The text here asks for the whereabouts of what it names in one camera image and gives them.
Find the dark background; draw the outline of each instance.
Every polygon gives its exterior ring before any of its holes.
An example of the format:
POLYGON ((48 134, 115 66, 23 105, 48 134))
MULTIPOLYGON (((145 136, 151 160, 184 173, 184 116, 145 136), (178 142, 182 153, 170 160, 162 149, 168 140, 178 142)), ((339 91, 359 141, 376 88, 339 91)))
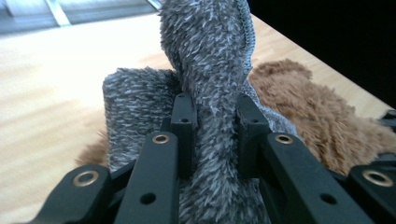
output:
POLYGON ((248 3, 253 15, 396 108, 396 1, 248 3))

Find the light wood grain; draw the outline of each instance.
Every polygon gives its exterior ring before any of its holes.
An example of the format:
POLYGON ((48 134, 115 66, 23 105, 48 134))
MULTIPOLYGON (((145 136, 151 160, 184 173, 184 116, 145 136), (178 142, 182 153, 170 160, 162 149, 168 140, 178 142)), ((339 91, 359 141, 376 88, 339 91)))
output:
MULTIPOLYGON (((253 18, 253 63, 285 58, 306 65, 362 117, 389 107, 264 22, 253 18)), ((102 82, 117 67, 171 68, 160 18, 124 20, 0 38, 0 223, 31 220, 106 129, 102 82)))

